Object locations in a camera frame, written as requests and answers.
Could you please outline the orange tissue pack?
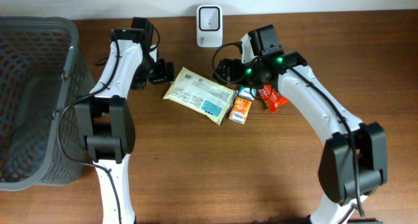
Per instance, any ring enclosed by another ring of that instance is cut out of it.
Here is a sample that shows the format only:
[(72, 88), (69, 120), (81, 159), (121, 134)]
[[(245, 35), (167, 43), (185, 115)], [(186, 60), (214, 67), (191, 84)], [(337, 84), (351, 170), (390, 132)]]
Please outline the orange tissue pack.
[(245, 124), (251, 107), (251, 101), (237, 97), (229, 114), (229, 119), (237, 123)]

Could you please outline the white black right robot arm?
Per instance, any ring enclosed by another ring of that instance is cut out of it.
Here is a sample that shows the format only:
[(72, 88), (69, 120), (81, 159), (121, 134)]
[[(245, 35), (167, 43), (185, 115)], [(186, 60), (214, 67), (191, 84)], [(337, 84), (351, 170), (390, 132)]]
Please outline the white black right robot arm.
[(323, 190), (308, 223), (348, 223), (363, 202), (387, 183), (387, 136), (377, 123), (364, 123), (319, 82), (298, 52), (285, 52), (273, 25), (247, 32), (233, 46), (240, 59), (213, 60), (220, 84), (253, 89), (270, 85), (305, 117), (324, 145), (318, 178)]

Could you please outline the red snack packet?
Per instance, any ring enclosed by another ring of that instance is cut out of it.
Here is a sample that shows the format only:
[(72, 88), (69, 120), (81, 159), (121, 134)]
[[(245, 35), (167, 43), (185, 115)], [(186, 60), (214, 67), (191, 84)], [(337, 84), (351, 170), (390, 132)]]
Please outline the red snack packet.
[(271, 85), (264, 85), (263, 88), (259, 89), (257, 92), (272, 114), (275, 113), (280, 106), (289, 102), (287, 98), (279, 95)]

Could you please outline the green tissue pack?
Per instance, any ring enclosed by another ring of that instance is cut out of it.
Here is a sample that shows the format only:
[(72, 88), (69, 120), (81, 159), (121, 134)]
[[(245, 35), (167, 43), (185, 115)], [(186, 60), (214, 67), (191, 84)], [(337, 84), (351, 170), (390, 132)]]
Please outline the green tissue pack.
[(239, 97), (249, 100), (249, 101), (254, 101), (256, 95), (257, 95), (257, 92), (255, 89), (244, 87), (244, 86), (240, 88), (240, 91), (238, 93)]

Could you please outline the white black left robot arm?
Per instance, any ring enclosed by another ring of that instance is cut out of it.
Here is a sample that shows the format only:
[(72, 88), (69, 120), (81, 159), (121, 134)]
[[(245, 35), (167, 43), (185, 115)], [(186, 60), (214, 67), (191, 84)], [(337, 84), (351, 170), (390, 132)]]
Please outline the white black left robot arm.
[(146, 18), (110, 34), (103, 73), (74, 104), (78, 133), (95, 168), (103, 205), (103, 223), (136, 223), (129, 190), (129, 159), (136, 132), (127, 103), (131, 90), (173, 82), (174, 65), (159, 57), (152, 42), (158, 31)]

